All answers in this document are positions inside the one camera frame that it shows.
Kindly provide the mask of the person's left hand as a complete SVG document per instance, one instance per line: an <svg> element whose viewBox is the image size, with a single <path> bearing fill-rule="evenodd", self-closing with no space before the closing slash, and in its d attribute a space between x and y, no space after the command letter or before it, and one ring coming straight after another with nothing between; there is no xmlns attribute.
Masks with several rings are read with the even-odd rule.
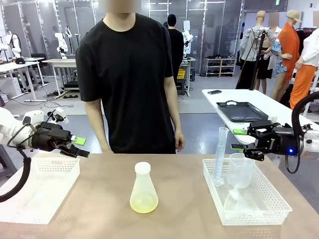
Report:
<svg viewBox="0 0 319 239"><path fill-rule="evenodd" d="M175 149L177 152L181 152L185 146L185 138L181 129L175 130Z"/></svg>

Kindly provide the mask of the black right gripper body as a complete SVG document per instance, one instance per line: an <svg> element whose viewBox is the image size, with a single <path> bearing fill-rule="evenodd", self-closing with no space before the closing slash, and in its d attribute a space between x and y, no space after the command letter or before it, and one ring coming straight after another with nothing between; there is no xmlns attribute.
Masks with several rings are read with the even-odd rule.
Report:
<svg viewBox="0 0 319 239"><path fill-rule="evenodd" d="M297 156L301 152L293 130L273 130L270 139L270 152L274 154Z"/></svg>

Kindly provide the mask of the person's right hand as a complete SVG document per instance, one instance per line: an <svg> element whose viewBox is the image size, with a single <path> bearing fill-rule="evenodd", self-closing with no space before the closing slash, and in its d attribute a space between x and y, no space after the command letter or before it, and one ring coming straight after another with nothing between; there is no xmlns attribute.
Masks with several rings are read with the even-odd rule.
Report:
<svg viewBox="0 0 319 239"><path fill-rule="evenodd" d="M100 148L103 152L105 153L113 153L112 150L110 149L107 140L102 140L99 142Z"/></svg>

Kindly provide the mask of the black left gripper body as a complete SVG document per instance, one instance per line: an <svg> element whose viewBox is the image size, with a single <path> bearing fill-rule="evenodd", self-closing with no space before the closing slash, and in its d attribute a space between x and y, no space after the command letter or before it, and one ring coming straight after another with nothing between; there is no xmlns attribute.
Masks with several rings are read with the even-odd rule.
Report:
<svg viewBox="0 0 319 239"><path fill-rule="evenodd" d="M47 152L54 149L70 149L72 134L64 130L61 125L43 121L36 127L36 130L37 132L30 138L32 148Z"/></svg>

